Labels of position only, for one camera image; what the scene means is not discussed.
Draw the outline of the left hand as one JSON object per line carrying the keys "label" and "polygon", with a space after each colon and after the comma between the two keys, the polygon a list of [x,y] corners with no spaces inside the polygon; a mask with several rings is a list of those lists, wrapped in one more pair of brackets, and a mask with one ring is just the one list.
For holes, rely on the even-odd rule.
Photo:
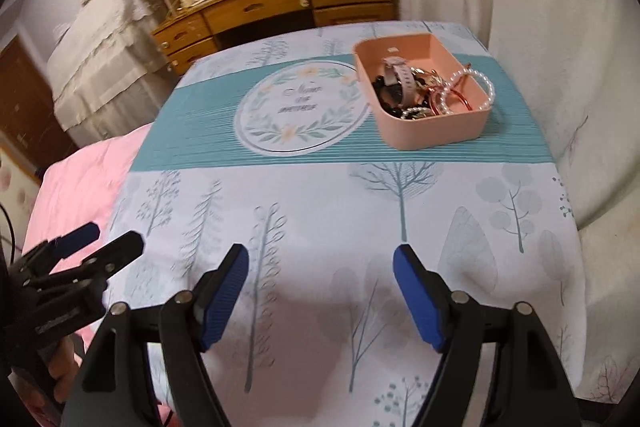
{"label": "left hand", "polygon": [[[72,337],[67,336],[58,343],[58,347],[49,358],[47,368],[50,376],[55,381],[54,399],[57,403],[64,404],[70,396],[74,379],[79,369],[75,360]],[[38,421],[38,424],[40,426],[53,426],[52,417],[46,411],[46,397],[36,387],[15,373],[11,375],[10,382],[20,396],[24,406],[27,407],[32,417]]]}

